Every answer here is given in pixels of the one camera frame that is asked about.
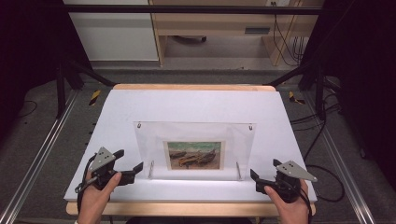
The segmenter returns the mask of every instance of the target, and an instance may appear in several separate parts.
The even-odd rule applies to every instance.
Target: glass panel
[[[250,123],[134,123],[144,172],[152,179],[243,180],[253,143]]]

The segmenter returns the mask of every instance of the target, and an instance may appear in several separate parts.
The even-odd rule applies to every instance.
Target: human hand
[[[90,177],[91,174],[87,174],[87,179],[90,179]],[[82,197],[81,208],[78,215],[78,224],[100,223],[101,215],[105,210],[110,194],[119,184],[120,178],[121,173],[116,173],[102,190],[92,185],[84,190],[84,196]]]
[[[308,194],[308,186],[305,181],[300,179],[301,189]],[[280,220],[282,224],[306,224],[308,223],[308,207],[304,200],[299,197],[298,200],[294,203],[285,203],[279,197],[274,189],[269,186],[264,187],[265,192],[274,202],[277,211],[280,215]]]

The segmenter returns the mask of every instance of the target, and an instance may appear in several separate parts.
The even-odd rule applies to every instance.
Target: cable
[[[304,161],[306,161],[306,158],[308,157],[309,153],[312,151],[312,148],[314,148],[315,143],[318,141],[320,134],[323,132],[324,130],[324,126],[326,126],[326,119],[323,121],[323,124],[317,134],[317,136],[315,137],[314,141],[312,142],[311,146],[309,147],[308,151],[305,153],[304,155]]]
[[[33,104],[35,105],[35,108],[33,108],[30,112],[28,112],[28,113],[26,113],[26,114],[24,114],[24,115],[18,116],[18,119],[21,119],[21,118],[23,118],[23,117],[26,117],[26,116],[32,114],[32,113],[37,109],[37,103],[36,103],[35,101],[24,101],[24,102],[25,102],[25,103],[33,103]]]
[[[294,132],[307,131],[307,130],[314,129],[314,128],[316,128],[316,127],[322,125],[322,124],[323,124],[323,123],[320,123],[320,124],[317,124],[317,125],[315,125],[315,126],[312,126],[312,127],[309,127],[309,128],[304,128],[304,129],[295,129],[295,130],[293,130],[293,131],[294,131]]]
[[[95,157],[96,157],[96,153],[92,157],[90,157],[90,159],[88,160],[87,165],[85,166],[84,176],[82,177],[82,181],[79,184],[79,186],[83,187],[85,185],[85,179],[87,177],[88,168],[90,167],[90,164],[95,159]],[[78,210],[78,213],[79,213],[79,210],[81,209],[82,196],[84,195],[84,190],[80,191],[79,194],[77,195],[77,210]]]
[[[320,198],[320,199],[323,200],[323,201],[329,202],[329,203],[338,203],[338,202],[340,202],[341,200],[343,200],[343,198],[344,198],[344,196],[345,196],[345,194],[346,194],[346,190],[345,190],[345,188],[344,188],[343,182],[341,181],[341,179],[340,179],[337,175],[335,175],[335,174],[334,174],[333,172],[331,172],[330,170],[328,170],[328,169],[326,169],[326,168],[324,168],[324,167],[318,166],[318,165],[306,164],[305,166],[306,166],[307,168],[308,168],[308,167],[317,168],[317,169],[319,169],[319,170],[322,170],[322,171],[325,171],[325,172],[329,173],[329,174],[332,175],[332,176],[337,180],[337,182],[341,185],[341,195],[340,195],[338,198],[336,198],[336,199],[328,199],[328,198],[324,198],[324,197],[322,197],[322,196],[317,196],[318,198]]]
[[[285,57],[283,56],[282,51],[281,51],[280,48],[277,46],[277,43],[276,43],[276,40],[275,40],[275,30],[276,30],[276,27],[278,28],[278,31],[279,31],[280,35],[282,36],[283,41],[285,42],[286,48],[288,49],[288,52],[289,52],[289,54],[291,55],[290,50],[289,50],[289,48],[288,48],[288,44],[286,43],[286,40],[283,38],[283,35],[282,35],[282,33],[280,32],[279,27],[277,26],[276,14],[274,14],[274,19],[275,19],[275,21],[274,21],[274,31],[273,31],[273,34],[274,34],[274,35],[273,35],[273,39],[274,39],[275,47],[276,47],[277,50],[279,51],[280,56],[282,57],[283,62],[285,62],[285,64],[287,64],[287,65],[289,65],[289,66],[297,66],[298,64],[290,64],[290,63],[287,63],[286,60],[285,60]]]
[[[276,3],[272,3],[271,6],[272,6],[272,7],[276,7]],[[287,63],[287,62],[286,62],[285,57],[283,56],[283,53],[282,53],[282,51],[280,50],[280,48],[278,47],[278,45],[277,45],[277,43],[276,43],[276,40],[275,40],[276,28],[277,28],[277,30],[278,30],[278,32],[279,32],[279,34],[280,34],[280,36],[281,36],[281,38],[282,38],[282,40],[283,40],[283,43],[285,44],[286,49],[287,49],[288,52],[289,52],[290,57],[291,57],[297,64],[290,64],[290,63]],[[283,62],[284,62],[285,64],[289,65],[289,66],[298,66],[298,65],[300,65],[300,60],[299,60],[299,58],[300,58],[302,55],[300,55],[299,57],[294,57],[294,55],[290,52],[290,49],[289,49],[289,47],[288,47],[288,42],[286,41],[286,38],[282,35],[282,32],[280,31],[280,28],[279,28],[279,26],[278,26],[278,24],[277,24],[277,17],[276,17],[276,14],[274,14],[274,31],[273,31],[273,34],[274,34],[274,35],[273,35],[274,44],[275,44],[277,50],[279,51],[280,56],[282,57]],[[299,48],[300,54],[302,53],[302,48],[301,48],[301,46],[302,46],[302,43],[301,43],[301,41],[300,41],[300,48]]]
[[[329,94],[329,95],[327,95],[327,96],[324,98],[324,100],[323,100],[324,103],[326,103],[326,100],[327,100],[329,97],[332,97],[332,96],[334,96],[334,95],[336,95],[336,94]],[[331,110],[334,109],[334,108],[337,108],[338,106],[339,106],[338,103],[337,103],[337,104],[334,104],[334,105],[331,105],[331,106],[329,106],[328,108],[325,109],[325,112],[326,112],[326,113],[328,113],[329,111],[332,112]],[[311,118],[311,119],[312,119],[312,118],[314,118],[316,115],[317,115],[317,114],[308,116],[308,118]],[[320,137],[320,134],[323,132],[324,127],[325,127],[325,125],[326,125],[326,121],[327,121],[327,120],[326,120],[326,117],[325,117],[324,121],[321,123],[321,128],[320,128],[320,130],[319,130],[317,136],[315,137],[315,139],[314,139],[314,141],[312,142],[311,146],[309,147],[308,151],[307,151],[307,152],[305,153],[305,155],[304,155],[304,162],[306,161],[306,159],[307,159],[309,153],[312,151],[312,149],[313,149],[315,143],[318,141],[318,138]],[[340,195],[338,198],[336,198],[336,199],[328,199],[328,198],[325,198],[325,197],[317,196],[319,199],[321,199],[321,200],[323,200],[323,201],[326,201],[326,202],[329,202],[329,203],[338,203],[338,202],[340,202],[340,201],[344,198],[344,196],[345,196],[344,184],[342,183],[341,179],[340,179],[337,175],[335,175],[335,174],[334,174],[333,172],[331,172],[330,170],[328,170],[328,169],[326,169],[326,168],[324,168],[324,167],[318,166],[318,165],[307,164],[306,167],[317,168],[317,169],[320,169],[320,170],[322,170],[322,171],[325,171],[325,172],[329,173],[330,175],[332,175],[332,176],[337,180],[337,182],[338,182],[338,183],[340,184],[340,186],[341,186],[341,195]]]

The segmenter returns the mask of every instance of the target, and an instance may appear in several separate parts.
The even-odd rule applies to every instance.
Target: picture
[[[164,142],[169,170],[220,170],[224,142]]]

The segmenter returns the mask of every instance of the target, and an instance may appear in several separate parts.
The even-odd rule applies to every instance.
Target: floor
[[[291,57],[285,55],[285,59],[289,62]],[[262,84],[293,68],[284,63],[273,67],[259,37],[214,36],[209,36],[205,43],[170,38],[163,67],[144,62],[95,65],[96,71],[104,77],[129,83]],[[2,213],[13,202],[15,192],[22,192],[20,201],[23,203],[14,207],[16,216],[11,218],[15,218],[14,223],[74,223],[76,219],[66,214],[63,195],[90,141],[106,95],[111,90],[89,77],[84,76],[83,79],[86,82],[83,90],[70,91],[67,88],[68,96],[75,97],[75,103],[60,130],[52,130],[54,122],[57,122],[57,105],[55,82],[50,82],[28,92],[21,117],[14,122],[8,138],[1,143],[0,169],[7,171],[0,179]],[[316,117],[296,121],[314,114],[314,93],[298,91],[295,85],[298,80],[295,77],[279,86],[278,90],[299,147],[305,155],[323,121]],[[101,94],[94,106],[89,105],[96,90],[101,90]],[[291,91],[295,100],[290,99]],[[320,165],[343,180],[346,195],[337,203],[319,199],[313,223],[396,223],[395,191],[382,176],[375,161],[361,158],[359,146],[342,116],[335,95],[331,90],[325,90],[325,95],[328,96],[326,107],[330,108],[325,128],[306,163],[313,165],[308,171],[322,180],[314,186],[317,194],[325,199],[336,199],[342,193],[336,177],[315,167]],[[43,143],[50,132],[55,132],[56,138],[45,145]],[[45,159],[37,161],[37,155],[45,155]],[[337,156],[341,157],[341,164],[336,160]],[[31,175],[33,168],[38,169],[37,175]],[[126,219],[116,217],[117,221]],[[267,218],[263,223],[277,223],[277,220]]]

